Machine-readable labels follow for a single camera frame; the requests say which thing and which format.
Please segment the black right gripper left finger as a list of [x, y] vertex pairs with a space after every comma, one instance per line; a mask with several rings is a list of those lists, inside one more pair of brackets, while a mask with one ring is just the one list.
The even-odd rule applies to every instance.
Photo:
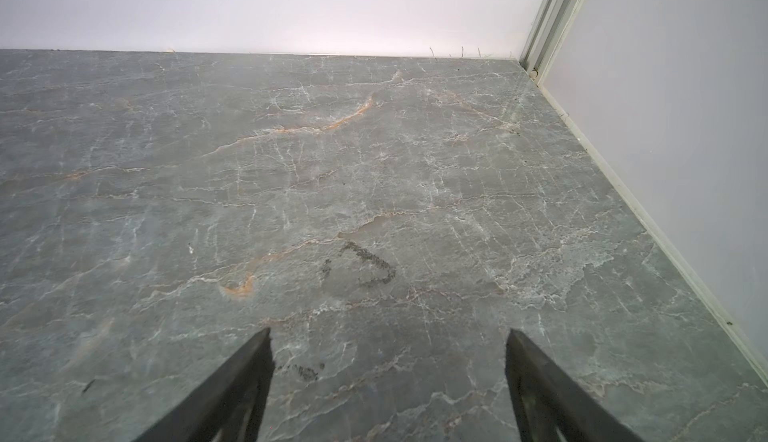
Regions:
[[265, 328], [154, 423], [139, 441], [256, 441], [275, 371]]

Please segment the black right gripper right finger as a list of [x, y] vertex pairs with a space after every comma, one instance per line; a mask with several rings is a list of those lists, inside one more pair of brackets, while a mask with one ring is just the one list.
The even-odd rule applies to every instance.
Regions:
[[638, 441], [527, 335], [506, 341], [505, 375], [522, 441]]

